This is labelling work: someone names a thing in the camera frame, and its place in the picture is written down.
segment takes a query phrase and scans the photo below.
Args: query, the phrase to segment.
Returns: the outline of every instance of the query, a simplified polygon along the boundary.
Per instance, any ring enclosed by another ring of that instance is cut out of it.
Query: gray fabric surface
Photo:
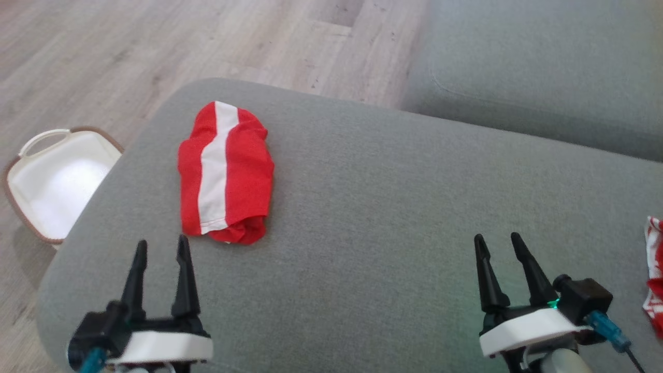
[[[405,110],[663,161],[659,0],[431,0]]]
[[[177,148],[221,100],[269,130],[268,233],[251,247],[192,238],[202,321],[215,356],[195,372],[506,372],[481,355],[473,237],[502,288],[529,298],[509,240],[520,232],[547,274],[594,277],[650,372],[663,364],[640,306],[643,227],[661,214],[663,165],[444,119],[204,80],[157,112],[104,180],[42,282],[38,329],[55,361],[85,312],[121,295],[149,243],[148,316],[173,300],[180,233]],[[596,372],[629,372],[608,345]]]

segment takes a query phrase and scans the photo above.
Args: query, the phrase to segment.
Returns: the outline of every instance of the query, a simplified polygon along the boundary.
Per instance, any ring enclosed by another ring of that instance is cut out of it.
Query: white basket
[[[28,154],[55,135],[64,137]],[[122,152],[112,137],[94,127],[46,131],[23,145],[5,169],[5,193],[28,228],[57,249]]]

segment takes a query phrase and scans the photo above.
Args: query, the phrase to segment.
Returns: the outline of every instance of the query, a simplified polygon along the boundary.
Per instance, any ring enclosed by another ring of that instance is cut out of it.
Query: white stripe
[[[216,137],[201,154],[203,175],[198,193],[201,234],[228,228],[225,221],[225,186],[228,164],[225,143],[230,130],[239,124],[237,108],[223,102],[214,102]]]

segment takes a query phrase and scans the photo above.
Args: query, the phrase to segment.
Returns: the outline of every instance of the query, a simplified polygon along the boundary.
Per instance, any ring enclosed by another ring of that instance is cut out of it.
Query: robotic arm
[[[192,364],[212,358],[213,343],[198,318],[200,304],[189,241],[180,236],[180,276],[172,317],[147,319],[143,310],[143,274],[147,242],[141,240],[121,300],[108,302],[104,312],[89,312],[69,341],[72,369],[98,373],[109,366],[120,373],[189,373]]]
[[[613,300],[610,292],[593,279],[574,281],[568,275],[551,284],[520,234],[512,233],[511,242],[530,290],[526,306],[511,307],[482,235],[474,237],[481,310],[486,314],[479,333],[484,356],[500,354],[510,373],[591,373],[578,345],[609,338],[615,350],[627,352],[643,372],[629,350],[631,342],[605,315]]]

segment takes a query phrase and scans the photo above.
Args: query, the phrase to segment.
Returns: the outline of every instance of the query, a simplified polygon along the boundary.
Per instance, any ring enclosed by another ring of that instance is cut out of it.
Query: black cable
[[[644,373],[644,369],[642,369],[642,365],[638,362],[638,359],[633,356],[633,352],[631,352],[630,348],[626,348],[626,354],[629,356],[630,360],[633,362],[633,365],[635,365],[635,368],[638,370],[640,373]]]

